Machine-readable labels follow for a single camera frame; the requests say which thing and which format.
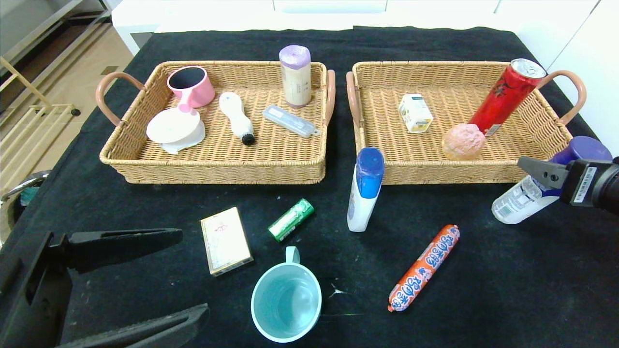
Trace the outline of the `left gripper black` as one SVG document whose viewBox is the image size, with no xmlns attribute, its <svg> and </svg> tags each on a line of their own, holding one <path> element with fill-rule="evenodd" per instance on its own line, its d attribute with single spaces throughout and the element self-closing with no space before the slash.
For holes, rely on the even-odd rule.
<svg viewBox="0 0 619 348">
<path fill-rule="evenodd" d="M 129 262 L 183 240 L 177 228 L 75 232 L 46 237 L 18 286 L 1 329 L 3 348 L 53 348 L 60 343 L 73 288 L 68 268 L 80 274 Z M 204 304 L 117 330 L 90 335 L 60 348 L 179 348 L 204 324 Z"/>
</svg>

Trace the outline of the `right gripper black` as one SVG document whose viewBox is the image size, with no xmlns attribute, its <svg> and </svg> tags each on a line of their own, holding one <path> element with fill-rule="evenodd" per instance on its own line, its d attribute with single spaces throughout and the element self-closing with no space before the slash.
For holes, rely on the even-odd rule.
<svg viewBox="0 0 619 348">
<path fill-rule="evenodd" d="M 619 215 L 619 158 L 571 161 L 568 165 L 522 156 L 517 166 L 540 185 L 561 189 L 560 201 Z"/>
</svg>

